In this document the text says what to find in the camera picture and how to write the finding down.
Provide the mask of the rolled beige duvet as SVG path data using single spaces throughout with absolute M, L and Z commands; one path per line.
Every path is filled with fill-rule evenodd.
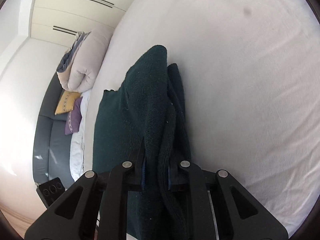
M 71 47 L 63 55 L 56 73 L 61 87 L 84 93 L 93 88 L 114 30 L 105 25 L 86 33 L 76 33 Z

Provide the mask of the white bed sheet mattress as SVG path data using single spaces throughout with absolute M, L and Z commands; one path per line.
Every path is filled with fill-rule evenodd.
M 104 90 L 157 44 L 180 71 L 195 163 L 231 172 L 293 235 L 319 197 L 319 23 L 306 0 L 134 0 L 91 91 L 86 168 Z

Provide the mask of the dark green knit sweater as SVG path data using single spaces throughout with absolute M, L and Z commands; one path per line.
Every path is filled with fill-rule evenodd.
M 106 90 L 93 139 L 93 170 L 112 170 L 145 144 L 141 192 L 128 194 L 127 231 L 137 239 L 186 239 L 181 197 L 169 190 L 172 157 L 190 160 L 185 100 L 176 64 L 156 45 L 128 70 L 121 87 Z

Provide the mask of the white pillow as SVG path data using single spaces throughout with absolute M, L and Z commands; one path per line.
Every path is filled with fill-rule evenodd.
M 79 130 L 72 134 L 69 167 L 71 176 L 77 181 L 84 174 L 84 155 L 85 155 L 85 121 L 90 99 L 91 90 L 81 94 L 77 100 L 77 109 L 80 114 Z

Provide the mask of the purple patterned cushion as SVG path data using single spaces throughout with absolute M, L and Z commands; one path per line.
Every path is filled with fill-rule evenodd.
M 68 113 L 66 125 L 65 125 L 65 135 L 70 135 L 77 133 L 80 128 L 80 122 L 82 119 L 81 115 L 81 101 L 82 97 L 76 99 L 74 103 L 74 109 Z

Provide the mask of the yellow patterned cushion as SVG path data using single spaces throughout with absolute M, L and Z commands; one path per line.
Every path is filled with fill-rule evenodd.
M 71 112 L 74 109 L 75 101 L 81 94 L 64 90 L 55 110 L 55 115 Z

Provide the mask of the dark grey upholstered headboard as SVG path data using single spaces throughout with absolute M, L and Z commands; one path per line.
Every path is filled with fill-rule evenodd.
M 67 114 L 55 114 L 62 87 L 55 74 L 39 111 L 33 146 L 33 179 L 42 184 L 56 177 L 68 188 L 74 180 L 69 168 L 71 135 L 65 134 Z

